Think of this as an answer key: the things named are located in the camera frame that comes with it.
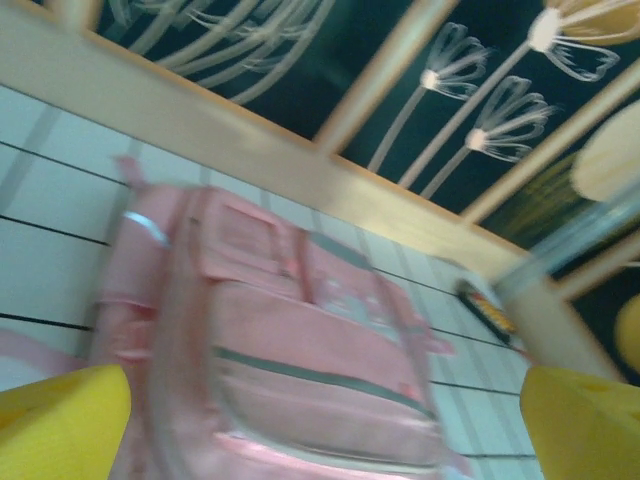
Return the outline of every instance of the pink backpack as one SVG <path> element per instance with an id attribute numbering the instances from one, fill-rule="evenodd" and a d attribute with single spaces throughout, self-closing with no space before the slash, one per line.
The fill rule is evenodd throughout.
<path id="1" fill-rule="evenodd" d="M 220 189 L 140 186 L 92 350 L 133 393 L 111 478 L 469 476 L 429 352 L 451 351 L 358 252 Z"/>

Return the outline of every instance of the flower drawing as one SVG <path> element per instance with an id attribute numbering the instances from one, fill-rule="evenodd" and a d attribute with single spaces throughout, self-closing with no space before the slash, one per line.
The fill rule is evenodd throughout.
<path id="1" fill-rule="evenodd" d="M 418 87 L 387 130 L 367 168 L 374 172 L 380 168 L 427 90 L 456 100 L 469 99 L 478 88 L 471 82 L 484 75 L 489 54 L 477 38 L 467 36 L 467 27 L 447 23 L 433 42 Z"/>
<path id="2" fill-rule="evenodd" d="M 424 188 L 431 198 L 460 163 L 476 151 L 510 163 L 522 160 L 531 147 L 524 142 L 539 137 L 550 115 L 557 111 L 539 93 L 527 93 L 531 81 L 509 76 L 493 91 L 465 144 Z"/>
<path id="3" fill-rule="evenodd" d="M 624 43 L 640 35 L 640 0 L 547 0 L 546 4 L 524 42 L 431 139 L 402 175 L 399 185 L 408 188 L 415 182 L 464 120 L 530 51 L 543 53 L 576 80 L 597 82 L 618 62 L 619 56 L 596 44 Z"/>

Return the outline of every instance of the white line drawing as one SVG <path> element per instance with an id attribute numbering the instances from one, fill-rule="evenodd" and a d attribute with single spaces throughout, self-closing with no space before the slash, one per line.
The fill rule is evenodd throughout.
<path id="1" fill-rule="evenodd" d="M 447 23 L 440 30 L 427 57 L 418 87 L 378 145 L 367 166 L 369 170 L 378 171 L 427 90 L 456 100 L 468 100 L 477 90 L 478 87 L 470 82 L 484 75 L 490 50 L 483 47 L 477 38 L 466 35 L 467 27 L 457 23 Z"/>
<path id="2" fill-rule="evenodd" d="M 256 26 L 253 23 L 247 22 L 247 24 L 236 29 L 236 31 L 233 32 L 233 36 L 240 39 L 239 42 L 225 49 L 182 64 L 174 68 L 173 71 L 180 75 L 191 75 L 231 60 L 256 47 L 260 47 L 242 59 L 241 62 L 198 82 L 205 88 L 215 87 L 245 71 L 242 62 L 249 62 L 251 64 L 254 60 L 263 59 L 278 48 L 285 40 L 294 39 L 296 33 L 298 36 L 304 33 L 307 26 L 301 25 L 301 22 L 306 20 L 316 5 L 316 0 L 304 0 L 303 2 L 294 1 L 291 3 L 281 2 L 264 24 Z"/>
<path id="3" fill-rule="evenodd" d="M 527 39 L 516 48 L 511 55 L 500 65 L 476 90 L 462 107 L 451 117 L 447 124 L 429 142 L 425 149 L 418 155 L 407 171 L 402 175 L 398 184 L 409 188 L 418 175 L 433 159 L 451 135 L 460 127 L 462 122 L 473 112 L 482 100 L 493 90 L 509 71 L 530 51 L 543 53 L 549 60 L 563 72 L 580 81 L 596 82 L 600 80 L 606 71 L 618 62 L 619 56 L 605 48 L 585 45 L 578 42 L 602 41 L 623 38 L 630 31 L 607 33 L 591 28 L 581 28 L 584 21 L 608 14 L 622 7 L 634 5 L 638 0 L 600 0 L 589 4 L 576 0 L 561 0 L 555 7 L 543 10 L 533 21 Z M 563 12 L 575 10 L 573 13 L 563 16 Z M 581 32 L 579 37 L 563 36 L 563 29 L 577 29 Z M 640 18 L 634 29 L 640 28 Z M 577 65 L 574 54 L 581 51 L 583 56 L 588 55 L 588 66 Z"/>
<path id="4" fill-rule="evenodd" d="M 151 25 L 129 47 L 144 55 L 170 27 L 183 29 L 195 22 L 208 29 L 189 45 L 156 63 L 180 75 L 191 75 L 224 62 L 221 71 L 201 78 L 198 84 L 213 88 L 245 72 L 264 74 L 245 91 L 231 98 L 246 103 L 264 93 L 298 60 L 329 14 L 335 0 L 238 0 L 226 15 L 205 10 L 216 0 L 109 0 L 116 21 L 105 36 L 118 41 L 144 13 L 154 14 Z M 201 58 L 222 40 L 232 43 Z M 292 42 L 285 54 L 272 56 L 285 42 Z"/>
<path id="5" fill-rule="evenodd" d="M 315 14 L 307 23 L 307 28 L 296 44 L 282 57 L 282 59 L 271 69 L 267 75 L 262 77 L 259 81 L 249 87 L 242 93 L 231 98 L 231 101 L 243 105 L 250 100 L 262 95 L 271 86 L 276 83 L 280 78 L 293 66 L 293 64 L 300 58 L 300 55 L 305 51 L 307 46 L 313 40 L 318 30 L 322 26 L 322 23 L 329 15 L 331 8 L 333 7 L 335 0 L 322 0 L 320 6 L 316 10 Z"/>
<path id="6" fill-rule="evenodd" d="M 174 68 L 183 63 L 193 60 L 198 55 L 208 51 L 234 31 L 258 5 L 260 0 L 240 0 L 238 4 L 207 33 L 191 42 L 186 47 L 167 55 L 159 60 L 158 65 L 165 68 Z M 201 12 L 194 12 L 193 16 L 203 15 Z"/>
<path id="7" fill-rule="evenodd" d="M 422 190 L 431 198 L 472 151 L 504 162 L 517 163 L 530 151 L 523 142 L 539 137 L 550 115 L 557 111 L 539 93 L 527 93 L 531 81 L 509 76 L 493 91 L 465 144 Z"/>

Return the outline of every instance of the grout line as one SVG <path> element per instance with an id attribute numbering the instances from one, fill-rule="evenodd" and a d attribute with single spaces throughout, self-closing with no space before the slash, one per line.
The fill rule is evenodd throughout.
<path id="1" fill-rule="evenodd" d="M 481 338 L 472 337 L 472 336 L 466 335 L 464 333 L 450 332 L 448 330 L 443 330 L 443 329 L 437 328 L 437 327 L 431 327 L 431 330 L 433 330 L 434 332 L 448 333 L 449 335 L 453 335 L 454 337 L 465 338 L 467 340 L 473 340 L 474 342 L 484 343 L 486 345 L 493 345 L 494 347 L 500 347 L 500 348 L 503 348 L 505 350 L 511 350 L 508 346 L 506 346 L 504 344 L 489 342 L 488 340 L 483 340 Z"/>
<path id="2" fill-rule="evenodd" d="M 58 111 L 45 107 L 38 119 L 33 123 L 24 142 L 25 147 L 33 146 L 34 148 L 39 148 L 49 136 L 58 116 Z M 5 142 L 0 143 L 7 147 L 14 147 Z M 13 157 L 9 171 L 0 182 L 0 213 L 9 208 L 35 161 L 35 158 L 26 154 L 29 151 L 27 148 L 14 148 L 20 153 Z"/>
<path id="3" fill-rule="evenodd" d="M 377 270 L 377 271 L 382 272 L 382 273 L 386 273 L 387 275 L 391 275 L 392 277 L 402 278 L 403 280 L 406 280 L 407 282 L 415 283 L 416 285 L 421 285 L 423 287 L 430 288 L 431 290 L 436 290 L 436 291 L 438 291 L 440 293 L 445 293 L 445 294 L 450 295 L 452 297 L 456 296 L 455 293 L 447 292 L 446 290 L 441 290 L 441 289 L 439 289 L 437 287 L 433 287 L 431 285 L 427 285 L 426 283 L 418 282 L 417 280 L 412 280 L 411 278 L 403 277 L 402 275 L 398 275 L 397 273 L 387 272 L 386 270 L 382 270 L 381 268 L 377 268 L 377 267 L 373 267 L 373 268 L 374 268 L 374 270 Z"/>
<path id="4" fill-rule="evenodd" d="M 102 178 L 103 180 L 107 180 L 109 182 L 113 182 L 113 183 L 117 183 L 117 184 L 125 185 L 125 186 L 127 185 L 126 182 L 123 182 L 122 180 L 116 180 L 116 179 L 113 179 L 111 177 L 107 177 L 106 175 L 102 175 L 101 173 L 92 172 L 91 170 L 87 170 L 86 168 L 78 167 L 76 165 L 70 165 L 70 164 L 62 162 L 60 160 L 56 160 L 55 158 L 51 158 L 51 157 L 47 157 L 46 155 L 42 155 L 42 154 L 40 154 L 38 152 L 34 152 L 32 150 L 27 150 L 26 148 L 18 147 L 16 145 L 12 145 L 10 143 L 6 143 L 6 142 L 3 142 L 3 141 L 0 141 L 0 145 L 5 145 L 7 147 L 13 148 L 14 150 L 19 150 L 20 152 L 32 155 L 34 157 L 42 158 L 43 160 L 48 160 L 50 162 L 57 163 L 58 165 L 62 165 L 64 167 L 71 168 L 71 169 L 77 170 L 79 172 L 84 172 L 84 173 L 86 173 L 88 175 L 92 175 L 94 177 Z"/>
<path id="5" fill-rule="evenodd" d="M 93 328 L 84 325 L 74 325 L 72 323 L 55 322 L 53 320 L 43 320 L 41 318 L 25 317 L 24 315 L 12 315 L 10 313 L 0 313 L 0 318 L 7 320 L 17 320 L 22 322 L 37 323 L 39 325 L 50 325 L 52 327 L 70 328 L 73 330 L 82 330 L 92 332 Z"/>
<path id="6" fill-rule="evenodd" d="M 519 397 L 520 393 L 516 392 L 507 392 L 504 390 L 496 390 L 494 388 L 485 388 L 485 387 L 473 387 L 471 385 L 462 385 L 460 383 L 449 383 L 449 382 L 441 382 L 437 380 L 431 380 L 431 383 L 434 385 L 444 385 L 446 387 L 454 387 L 454 388 L 463 388 L 465 390 L 476 390 L 479 392 L 487 392 L 487 393 L 495 393 L 498 395 L 507 395 L 510 397 Z"/>
<path id="7" fill-rule="evenodd" d="M 40 230 L 45 230 L 47 232 L 58 233 L 60 235 L 66 236 L 66 237 L 77 238 L 79 240 L 85 240 L 87 242 L 96 243 L 98 245 L 103 245 L 105 247 L 109 246 L 109 244 L 107 242 L 103 242 L 102 240 L 96 240 L 94 238 L 84 237 L 82 235 L 76 235 L 75 233 L 65 232 L 63 230 L 58 230 L 58 229 L 51 228 L 51 227 L 45 227 L 44 225 L 38 225 L 36 223 L 26 222 L 24 220 L 18 220 L 17 218 L 7 217 L 6 215 L 0 215 L 0 220 L 7 220 L 9 222 L 19 223 L 21 225 L 34 227 L 34 228 L 37 228 L 37 229 L 40 229 Z"/>
<path id="8" fill-rule="evenodd" d="M 447 362 L 442 362 L 442 371 L 445 377 L 449 379 L 453 379 L 453 373 L 449 369 L 449 365 Z M 469 441 L 471 442 L 472 448 L 476 452 L 482 451 L 482 442 L 480 441 L 480 435 L 476 431 L 476 427 L 473 424 L 473 419 L 469 411 L 467 410 L 467 406 L 464 403 L 464 400 L 460 396 L 459 390 L 452 388 L 451 396 L 453 397 L 453 401 L 456 403 L 456 410 L 460 414 L 460 419 L 462 420 L 462 424 L 464 425 L 467 436 L 469 437 Z"/>
<path id="9" fill-rule="evenodd" d="M 480 376 L 482 377 L 482 379 L 484 381 L 484 384 L 485 385 L 492 385 L 491 375 L 489 375 L 489 373 L 487 373 L 486 367 L 485 367 L 484 363 L 482 362 L 482 358 L 478 354 L 476 349 L 473 348 L 473 344 L 469 345 L 469 353 L 470 353 L 471 357 L 475 359 L 476 368 L 478 369 L 478 372 L 480 373 Z M 524 447 L 522 447 L 522 445 L 520 445 L 520 440 L 518 440 L 517 435 L 515 434 L 515 430 L 513 429 L 513 425 L 511 425 L 511 422 L 509 421 L 509 419 L 505 415 L 503 415 L 503 409 L 500 408 L 501 407 L 500 402 L 493 395 L 489 396 L 489 401 L 491 402 L 491 405 L 493 406 L 494 412 L 496 413 L 496 416 L 498 417 L 498 420 L 502 424 L 502 428 L 504 429 L 504 432 L 505 432 L 505 434 L 507 436 L 507 440 L 509 441 L 509 444 L 511 445 L 511 449 L 514 452 L 523 451 Z"/>

